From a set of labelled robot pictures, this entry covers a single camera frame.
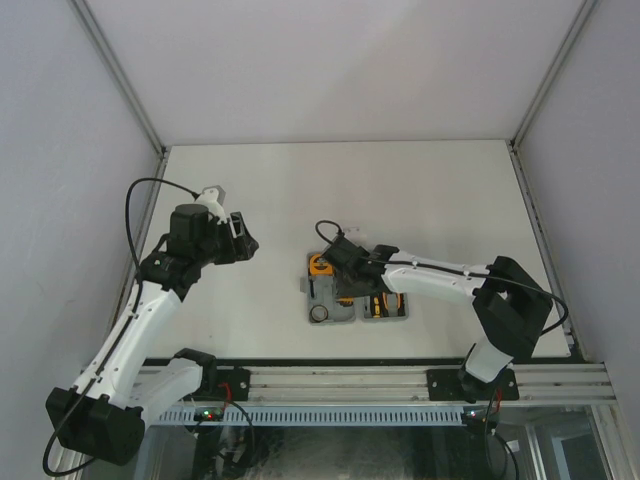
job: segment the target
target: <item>tape measure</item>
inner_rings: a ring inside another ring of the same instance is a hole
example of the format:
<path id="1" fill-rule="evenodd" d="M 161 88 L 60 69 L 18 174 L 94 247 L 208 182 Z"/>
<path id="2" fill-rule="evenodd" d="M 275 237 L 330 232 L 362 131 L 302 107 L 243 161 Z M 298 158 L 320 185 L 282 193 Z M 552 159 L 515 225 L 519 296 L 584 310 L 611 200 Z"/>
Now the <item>tape measure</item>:
<path id="1" fill-rule="evenodd" d="M 333 275 L 333 267 L 322 258 L 321 253 L 316 253 L 309 259 L 309 273 L 311 275 Z"/>

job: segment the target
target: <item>white robotic arm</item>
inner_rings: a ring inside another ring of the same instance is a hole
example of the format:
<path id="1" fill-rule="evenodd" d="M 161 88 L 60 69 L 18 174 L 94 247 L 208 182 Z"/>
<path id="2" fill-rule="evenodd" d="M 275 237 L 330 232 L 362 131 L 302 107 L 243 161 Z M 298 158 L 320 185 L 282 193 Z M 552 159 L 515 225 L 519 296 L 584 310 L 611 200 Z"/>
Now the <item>white robotic arm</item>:
<path id="1" fill-rule="evenodd" d="M 190 349 L 146 382 L 135 380 L 202 268 L 249 260 L 258 248 L 240 213 L 225 216 L 223 197 L 220 187 L 208 187 L 194 203 L 176 207 L 169 232 L 140 263 L 126 307 L 96 357 L 70 389 L 54 388 L 49 395 L 46 408 L 55 427 L 43 462 L 49 475 L 69 473 L 48 467 L 56 437 L 66 448 L 124 465 L 146 428 L 171 405 L 195 391 L 214 391 L 215 357 Z"/>
<path id="2" fill-rule="evenodd" d="M 555 298 L 507 257 L 490 265 L 458 265 L 388 245 L 369 252 L 341 229 L 329 243 L 323 257 L 337 271 L 341 297 L 415 293 L 473 307 L 485 336 L 473 345 L 458 374 L 469 400 L 486 396 L 514 359 L 531 358 Z"/>

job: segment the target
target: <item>wire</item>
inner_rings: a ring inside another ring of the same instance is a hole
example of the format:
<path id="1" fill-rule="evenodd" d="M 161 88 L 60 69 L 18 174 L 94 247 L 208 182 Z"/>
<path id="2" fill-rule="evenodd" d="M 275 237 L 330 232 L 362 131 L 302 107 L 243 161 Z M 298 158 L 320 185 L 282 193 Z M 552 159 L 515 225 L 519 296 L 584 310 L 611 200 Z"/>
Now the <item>wire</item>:
<path id="1" fill-rule="evenodd" d="M 251 421 L 251 417 L 249 416 L 249 414 L 247 413 L 247 411 L 242 408 L 240 405 L 238 405 L 237 402 L 228 399 L 228 398 L 223 398 L 223 397 L 218 397 L 216 395 L 198 395 L 198 396 L 192 396 L 191 398 L 193 398 L 194 400 L 218 400 L 221 402 L 226 402 L 230 405 L 233 405 L 234 407 L 236 407 L 240 413 L 242 414 L 242 416 L 245 418 L 245 420 L 247 421 L 247 424 L 249 425 L 249 429 L 251 430 L 251 456 L 254 457 L 256 454 L 256 431 L 255 431 L 255 427 L 253 426 L 253 422 Z"/>
<path id="2" fill-rule="evenodd" d="M 138 254 L 136 253 L 136 248 L 133 243 L 133 235 L 131 234 L 130 204 L 131 204 L 131 194 L 133 193 L 133 189 L 136 187 L 136 185 L 143 182 L 157 182 L 157 183 L 164 183 L 166 185 L 171 185 L 172 187 L 176 187 L 176 188 L 179 188 L 180 190 L 184 190 L 185 192 L 190 193 L 194 200 L 197 199 L 199 196 L 198 193 L 188 189 L 187 187 L 184 187 L 174 182 L 170 182 L 169 180 L 163 180 L 161 178 L 143 177 L 143 178 L 137 179 L 129 186 L 129 189 L 127 190 L 127 196 L 125 198 L 124 225 L 125 225 L 125 231 L 127 234 L 127 243 L 129 244 L 129 252 L 131 253 L 131 257 L 133 259 L 133 265 L 136 270 L 136 281 L 138 282 L 138 292 L 136 293 L 136 300 L 131 308 L 131 314 L 127 318 L 124 326 L 118 333 L 118 336 L 116 337 L 115 341 L 111 344 L 111 347 L 109 348 L 109 350 L 107 351 L 107 354 L 104 356 L 104 358 L 100 362 L 100 365 L 98 365 L 98 368 L 95 371 L 96 377 L 92 378 L 89 381 L 89 383 L 87 384 L 87 387 L 83 390 L 83 392 L 80 394 L 78 399 L 71 405 L 69 410 L 67 410 L 67 412 L 62 417 L 60 422 L 58 422 L 58 425 L 54 429 L 53 433 L 51 434 L 51 437 L 49 438 L 49 441 L 47 442 L 47 446 L 44 449 L 44 455 L 42 457 L 42 469 L 50 477 L 64 477 L 65 475 L 71 475 L 72 473 L 78 472 L 88 467 L 89 465 L 91 465 L 93 462 L 97 460 L 95 457 L 91 458 L 87 460 L 85 463 L 83 463 L 82 465 L 78 465 L 77 467 L 74 467 L 70 470 L 63 471 L 63 472 L 54 472 L 49 467 L 49 455 L 51 454 L 51 448 L 53 447 L 53 444 L 56 438 L 58 438 L 58 435 L 60 434 L 60 432 L 66 425 L 66 423 L 69 421 L 69 418 L 71 417 L 75 409 L 78 407 L 82 399 L 87 396 L 87 393 L 89 393 L 89 390 L 96 382 L 97 376 L 103 372 L 107 362 L 109 361 L 116 347 L 124 337 L 127 329 L 129 328 L 129 325 L 131 325 L 132 320 L 135 318 L 136 312 L 138 310 L 138 306 L 140 305 L 140 298 L 142 298 L 142 269 L 140 268 L 140 260 L 138 259 Z"/>
<path id="3" fill-rule="evenodd" d="M 511 457 L 511 461 L 513 462 L 513 468 L 515 471 L 515 480 L 520 480 L 520 467 L 518 466 L 518 461 L 516 460 L 516 456 L 513 453 L 513 450 L 511 450 L 511 447 L 509 446 L 509 444 L 505 441 L 504 438 L 502 438 L 502 436 L 499 433 L 495 432 L 493 436 L 496 437 L 496 439 L 502 444 L 506 452 Z M 500 478 L 504 477 L 505 473 L 506 473 L 506 470 L 503 472 Z"/>
<path id="4" fill-rule="evenodd" d="M 487 439 L 489 438 L 489 417 L 491 416 L 491 408 L 493 407 L 497 391 L 498 389 L 496 388 L 491 394 L 491 399 L 487 405 L 487 411 L 484 414 L 484 457 L 487 460 L 487 466 L 489 467 L 491 474 L 493 474 L 493 462 L 491 461 L 491 455 L 489 454 L 489 442 Z"/>
<path id="5" fill-rule="evenodd" d="M 318 234 L 318 236 L 321 239 L 323 239 L 325 242 L 327 242 L 329 245 L 333 245 L 333 242 L 329 240 L 327 237 L 325 237 L 320 231 L 320 225 L 325 225 L 325 224 L 333 225 L 334 227 L 336 227 L 338 229 L 338 232 L 337 232 L 338 235 L 343 234 L 342 227 L 337 222 L 334 222 L 333 220 L 319 220 L 318 222 L 316 222 L 316 233 Z"/>
<path id="6" fill-rule="evenodd" d="M 325 242 L 327 242 L 329 245 L 333 245 L 333 241 L 329 240 L 327 237 L 325 237 L 321 232 L 320 229 L 318 228 L 320 225 L 322 224 L 329 224 L 329 225 L 334 225 L 337 229 L 338 229 L 338 235 L 343 234 L 342 228 L 340 227 L 340 225 L 332 220 L 320 220 L 319 222 L 316 223 L 316 233 L 318 234 L 318 236 L 320 238 L 322 238 Z M 541 288 L 537 288 L 537 287 L 533 287 L 531 285 L 527 285 L 525 283 L 521 283 L 521 282 L 516 282 L 515 280 L 511 280 L 508 278 L 502 278 L 502 277 L 498 277 L 496 275 L 491 275 L 488 273 L 473 273 L 473 272 L 463 272 L 462 270 L 456 270 L 453 268 L 447 268 L 447 267 L 442 267 L 440 265 L 432 265 L 429 263 L 420 263 L 420 262 L 410 262 L 408 260 L 375 260 L 375 259 L 371 259 L 371 258 L 367 258 L 367 257 L 361 257 L 362 260 L 365 260 L 369 263 L 379 263 L 382 265 L 406 265 L 409 267 L 414 267 L 414 268 L 427 268 L 429 270 L 436 270 L 439 272 L 445 272 L 445 273 L 450 273 L 453 275 L 460 275 L 462 277 L 472 277 L 472 278 L 485 278 L 487 280 L 495 280 L 497 282 L 502 282 L 502 283 L 507 283 L 510 285 L 515 285 L 517 287 L 521 287 L 521 288 L 525 288 L 531 291 L 534 291 L 536 293 L 539 293 L 541 295 L 544 295 L 548 298 L 550 298 L 551 300 L 555 301 L 558 305 L 560 305 L 562 307 L 562 315 L 560 316 L 560 319 L 554 323 L 553 325 L 545 328 L 542 330 L 542 332 L 540 333 L 540 336 L 546 335 L 547 333 L 551 332 L 552 330 L 555 330 L 556 328 L 560 327 L 561 325 L 564 324 L 564 322 L 567 321 L 567 318 L 569 317 L 569 307 L 567 306 L 566 302 L 560 298 L 559 296 L 551 293 L 551 292 L 547 292 L 546 290 L 542 290 Z"/>
<path id="7" fill-rule="evenodd" d="M 53 447 L 53 443 L 56 441 L 56 438 L 58 438 L 58 435 L 62 431 L 63 427 L 69 421 L 69 417 L 71 417 L 71 414 L 73 413 L 73 411 L 80 404 L 82 399 L 87 396 L 87 393 L 89 393 L 89 390 L 91 390 L 91 387 L 93 387 L 94 383 L 96 383 L 95 378 L 92 378 L 91 380 L 89 380 L 89 383 L 87 384 L 85 389 L 82 391 L 80 396 L 76 399 L 75 402 L 73 402 L 73 405 L 71 405 L 71 408 L 67 411 L 67 413 L 64 414 L 62 419 L 58 422 L 58 426 L 53 430 L 53 433 L 51 434 L 51 437 L 47 442 L 47 446 L 44 448 L 44 455 L 42 456 L 42 469 L 44 470 L 44 473 L 46 473 L 50 477 L 64 477 L 66 475 L 71 475 L 72 473 L 78 472 L 83 468 L 88 467 L 89 465 L 91 465 L 93 462 L 96 461 L 95 457 L 90 458 L 89 460 L 84 462 L 82 465 L 78 465 L 77 467 L 74 467 L 70 470 L 65 470 L 60 472 L 54 472 L 49 467 L 49 455 L 51 454 L 51 448 Z"/>

